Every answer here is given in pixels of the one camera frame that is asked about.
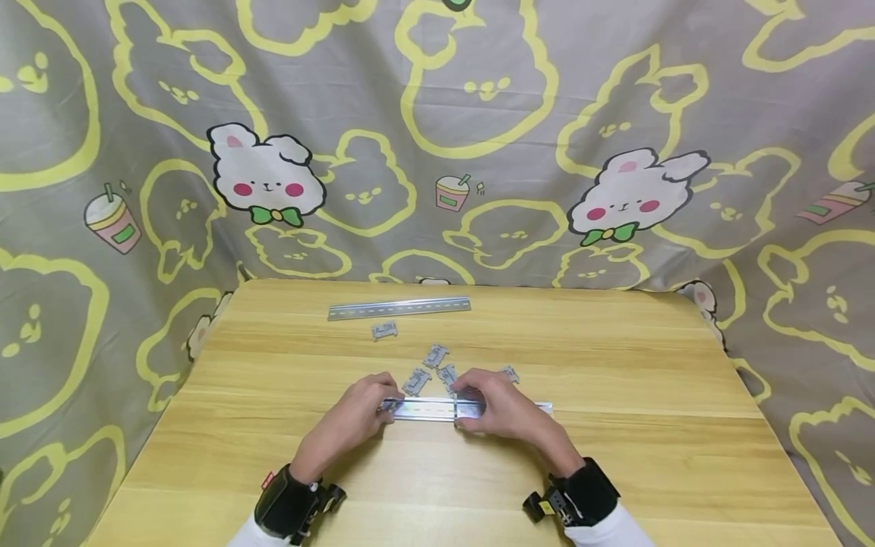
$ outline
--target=red label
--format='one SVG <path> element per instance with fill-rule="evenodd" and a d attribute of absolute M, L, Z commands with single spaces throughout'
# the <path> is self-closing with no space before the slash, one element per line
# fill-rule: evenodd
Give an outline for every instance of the red label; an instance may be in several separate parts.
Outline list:
<path fill-rule="evenodd" d="M 276 475 L 274 475 L 273 471 L 268 473 L 268 476 L 265 477 L 264 481 L 262 482 L 262 490 L 264 490 L 266 487 L 268 487 L 268 485 L 270 484 L 270 482 L 273 480 L 274 477 L 276 477 Z"/>

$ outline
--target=white sleeve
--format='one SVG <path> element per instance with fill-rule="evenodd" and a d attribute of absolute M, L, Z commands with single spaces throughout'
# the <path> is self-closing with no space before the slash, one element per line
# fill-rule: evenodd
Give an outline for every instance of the white sleeve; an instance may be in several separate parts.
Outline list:
<path fill-rule="evenodd" d="M 595 526 L 572 526 L 565 535 L 577 547 L 653 547 L 644 530 L 617 502 L 617 507 Z"/>
<path fill-rule="evenodd" d="M 249 518 L 227 547 L 289 547 L 289 542 L 265 534 L 264 530 L 256 524 L 255 516 L 250 513 Z"/>

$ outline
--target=wooden table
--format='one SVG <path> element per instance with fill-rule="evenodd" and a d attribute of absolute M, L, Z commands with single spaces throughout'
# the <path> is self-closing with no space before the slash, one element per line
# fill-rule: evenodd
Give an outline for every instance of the wooden table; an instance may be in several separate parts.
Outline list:
<path fill-rule="evenodd" d="M 327 322 L 327 308 L 467 295 L 473 311 Z M 459 373 L 512 364 L 530 397 L 660 545 L 838 545 L 697 309 L 674 294 L 250 281 L 234 295 L 185 387 L 109 506 L 90 547 L 221 547 L 271 469 L 356 379 L 399 384 L 434 342 Z M 444 396 L 440 381 L 423 396 Z M 451 424 L 397 423 L 330 479 L 349 498 L 323 545 L 562 545 L 521 503 L 543 470 L 521 446 Z"/>

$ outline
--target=green bow tie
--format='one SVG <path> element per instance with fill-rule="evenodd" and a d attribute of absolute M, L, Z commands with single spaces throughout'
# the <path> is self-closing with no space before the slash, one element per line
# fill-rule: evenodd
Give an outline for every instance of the green bow tie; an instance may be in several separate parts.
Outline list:
<path fill-rule="evenodd" d="M 252 221 L 255 224 L 270 224 L 273 221 L 283 221 L 287 224 L 291 224 L 295 228 L 301 228 L 304 226 L 304 221 L 301 220 L 301 214 L 297 207 L 266 209 L 254 205 L 249 208 L 249 213 L 252 215 Z"/>
<path fill-rule="evenodd" d="M 608 228 L 607 230 L 590 230 L 586 232 L 584 240 L 580 242 L 581 247 L 589 247 L 593 243 L 602 239 L 613 239 L 617 243 L 624 243 L 632 239 L 635 235 L 635 230 L 638 229 L 638 222 L 629 222 L 619 228 Z"/>

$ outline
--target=fabric backdrop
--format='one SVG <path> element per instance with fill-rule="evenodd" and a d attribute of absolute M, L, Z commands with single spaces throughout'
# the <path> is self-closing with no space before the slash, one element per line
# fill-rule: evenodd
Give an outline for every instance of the fabric backdrop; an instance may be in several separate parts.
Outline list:
<path fill-rule="evenodd" d="M 872 547 L 873 40 L 866 0 L 0 1 L 0 544 L 80 545 L 290 277 L 681 291 Z"/>

